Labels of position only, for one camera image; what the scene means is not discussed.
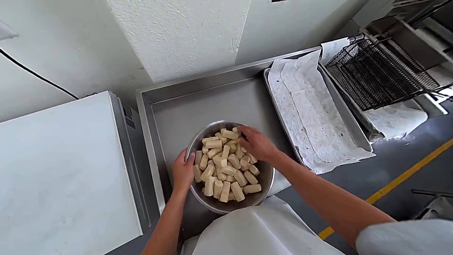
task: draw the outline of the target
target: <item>black cable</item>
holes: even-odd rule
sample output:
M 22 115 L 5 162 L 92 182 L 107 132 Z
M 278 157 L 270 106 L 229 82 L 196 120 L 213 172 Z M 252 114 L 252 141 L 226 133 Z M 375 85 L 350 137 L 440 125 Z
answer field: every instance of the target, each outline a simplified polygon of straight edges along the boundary
M 41 80 L 47 82 L 48 84 L 66 92 L 68 95 L 70 95 L 71 97 L 75 98 L 75 99 L 79 99 L 78 97 L 74 96 L 71 92 L 65 90 L 64 88 L 58 86 L 57 84 L 47 80 L 46 78 L 42 77 L 41 75 L 33 72 L 32 70 L 28 69 L 27 67 L 25 67 L 24 65 L 22 65 L 21 63 L 17 62 L 14 58 L 12 58 L 11 56 L 9 56 L 5 51 L 3 51 L 2 49 L 0 49 L 0 53 L 2 53 L 2 55 L 4 55 L 7 59 L 11 60 L 14 64 L 20 66 L 21 68 L 23 68 L 25 71 L 28 71 L 29 73 L 33 74 L 34 76 L 40 78 Z

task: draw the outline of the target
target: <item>human hand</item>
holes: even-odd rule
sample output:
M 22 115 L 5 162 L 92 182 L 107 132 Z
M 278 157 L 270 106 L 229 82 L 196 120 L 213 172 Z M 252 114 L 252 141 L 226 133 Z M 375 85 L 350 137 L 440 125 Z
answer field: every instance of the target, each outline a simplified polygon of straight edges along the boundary
M 259 160 L 270 162 L 270 160 L 279 154 L 279 150 L 275 145 L 256 128 L 247 126 L 238 126 L 237 129 L 241 131 L 244 137 L 239 137 L 239 144 L 244 147 L 247 152 L 250 152 Z
M 195 153 L 192 152 L 184 162 L 187 149 L 184 149 L 173 162 L 173 192 L 187 192 L 193 181 L 193 161 Z

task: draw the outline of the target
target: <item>white sleeve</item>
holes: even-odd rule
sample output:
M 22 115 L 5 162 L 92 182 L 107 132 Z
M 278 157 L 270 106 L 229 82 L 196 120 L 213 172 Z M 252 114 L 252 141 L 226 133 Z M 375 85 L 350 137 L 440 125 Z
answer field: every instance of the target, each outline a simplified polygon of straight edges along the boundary
M 453 254 L 453 221 L 420 220 L 376 224 L 356 239 L 360 255 Z

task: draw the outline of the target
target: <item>floor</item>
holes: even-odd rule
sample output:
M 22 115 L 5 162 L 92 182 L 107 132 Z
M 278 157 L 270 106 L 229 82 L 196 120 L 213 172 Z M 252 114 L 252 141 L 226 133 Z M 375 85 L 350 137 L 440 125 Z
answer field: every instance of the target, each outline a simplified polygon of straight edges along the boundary
M 448 112 L 453 112 L 452 102 L 443 102 L 442 106 Z M 429 119 L 402 139 L 379 141 L 373 144 L 376 157 L 360 163 L 337 167 L 332 172 L 321 176 L 359 198 L 367 199 L 422 158 L 452 139 L 452 127 L 453 114 Z M 430 196 L 412 194 L 411 189 L 453 192 L 452 155 L 453 147 L 450 147 L 383 196 L 374 203 L 374 206 L 396 220 L 403 221 L 416 215 L 432 199 Z M 319 233 L 328 227 L 328 224 L 305 204 L 292 187 L 276 195 L 286 201 L 314 232 Z M 325 241 L 347 255 L 357 254 L 338 233 L 333 233 Z

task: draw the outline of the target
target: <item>forearm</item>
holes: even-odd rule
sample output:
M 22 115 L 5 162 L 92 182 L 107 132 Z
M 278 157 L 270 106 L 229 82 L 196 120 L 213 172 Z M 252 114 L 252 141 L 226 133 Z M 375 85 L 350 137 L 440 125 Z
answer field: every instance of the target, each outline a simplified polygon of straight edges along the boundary
M 288 179 L 307 204 L 353 247 L 357 235 L 365 227 L 395 221 L 381 210 L 299 165 L 283 152 L 271 160 L 271 164 Z
M 142 255 L 173 255 L 178 246 L 187 191 L 173 191 Z

